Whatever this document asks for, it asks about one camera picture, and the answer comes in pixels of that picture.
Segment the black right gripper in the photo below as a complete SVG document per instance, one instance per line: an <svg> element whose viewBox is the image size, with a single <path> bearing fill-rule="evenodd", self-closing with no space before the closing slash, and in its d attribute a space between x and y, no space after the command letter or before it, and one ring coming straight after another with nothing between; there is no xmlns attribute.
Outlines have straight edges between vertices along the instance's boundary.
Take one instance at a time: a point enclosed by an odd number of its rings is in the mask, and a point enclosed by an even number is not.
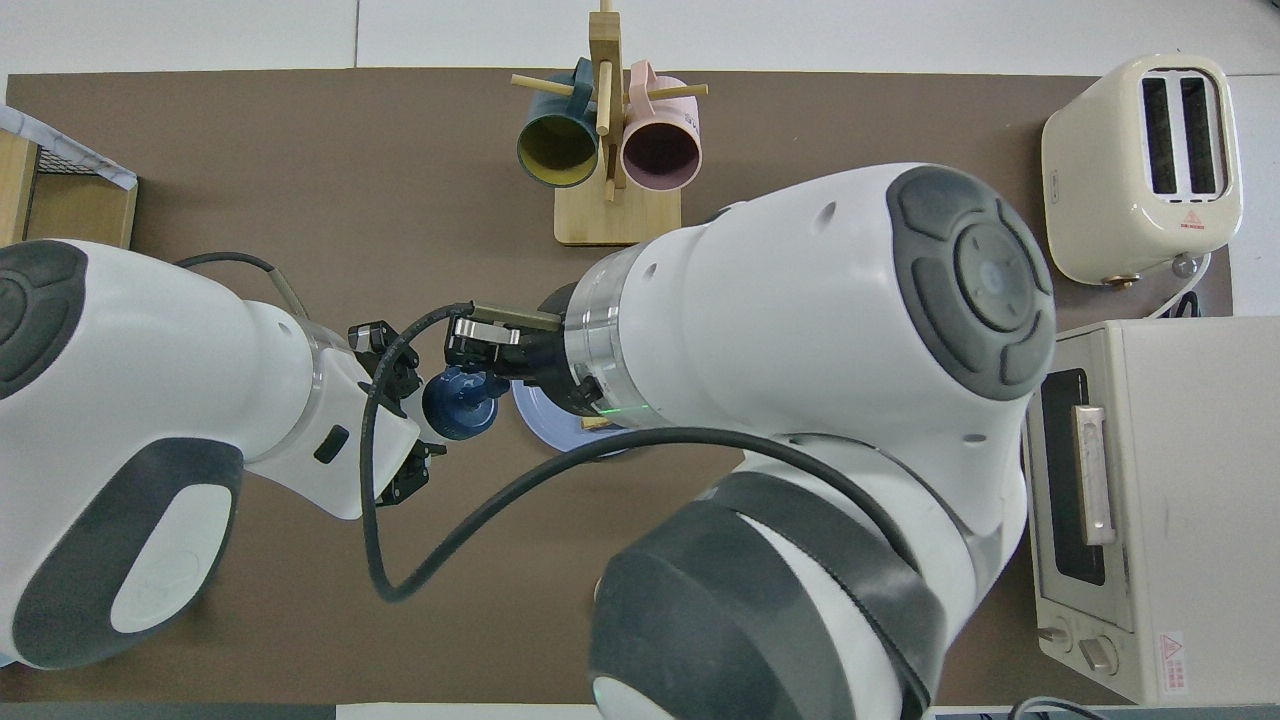
<svg viewBox="0 0 1280 720"><path fill-rule="evenodd" d="M564 345L564 323L577 286L568 283L550 293L534 311L517 311L515 327L451 320L445 360L468 374L492 374L541 389L559 409L576 416L595 416L603 398L594 377L577 380Z"/></svg>

